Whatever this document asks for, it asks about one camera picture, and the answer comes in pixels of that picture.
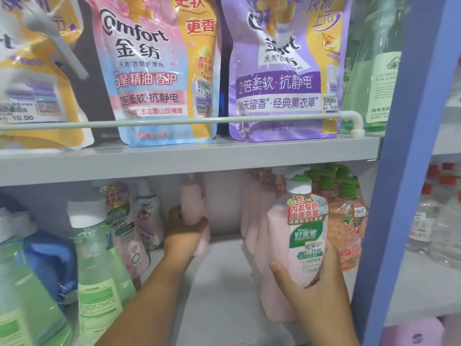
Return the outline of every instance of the laundry detergent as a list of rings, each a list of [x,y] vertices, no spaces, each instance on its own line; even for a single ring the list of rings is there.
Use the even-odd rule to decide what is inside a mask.
[[[335,113],[352,0],[221,0],[234,40],[229,116]],[[230,124],[240,141],[334,137],[335,119]]]
[[[217,117],[216,0],[86,0],[116,120]],[[132,147],[209,142],[216,124],[120,127]]]
[[[77,0],[35,0],[68,45],[82,34]],[[0,123],[66,123],[88,121],[61,71],[65,63],[53,42],[24,25],[25,0],[1,0]],[[65,151],[94,142],[91,129],[4,131],[0,154]]]

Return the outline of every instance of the purple banner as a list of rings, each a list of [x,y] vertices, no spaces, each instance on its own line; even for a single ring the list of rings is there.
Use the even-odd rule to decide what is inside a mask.
[[[320,72],[297,75],[292,70],[277,70],[242,76],[236,80],[237,99],[260,94],[320,93]]]

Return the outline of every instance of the finger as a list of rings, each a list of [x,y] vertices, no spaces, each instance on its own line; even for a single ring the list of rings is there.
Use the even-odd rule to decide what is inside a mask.
[[[336,245],[330,239],[327,239],[325,256],[320,268],[320,279],[328,279],[342,273],[343,267]]]
[[[200,221],[198,221],[195,225],[191,226],[191,228],[196,232],[203,231],[209,225],[208,219],[203,216]]]
[[[291,305],[294,305],[302,289],[291,279],[287,270],[281,263],[273,261],[270,263],[269,267],[274,275],[277,286]]]
[[[176,205],[168,212],[168,221],[173,222],[179,220],[179,214],[181,213],[181,205]]]

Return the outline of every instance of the purple package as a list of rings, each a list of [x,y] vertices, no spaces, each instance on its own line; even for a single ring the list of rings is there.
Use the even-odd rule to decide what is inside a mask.
[[[334,113],[352,0],[221,0],[234,40],[229,116]],[[246,142],[335,137],[336,119],[230,123]]]

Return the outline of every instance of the blue vertical post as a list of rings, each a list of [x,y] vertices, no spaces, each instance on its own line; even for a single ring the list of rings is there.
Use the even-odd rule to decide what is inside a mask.
[[[461,0],[411,0],[352,298],[362,346],[377,346],[457,59]]]

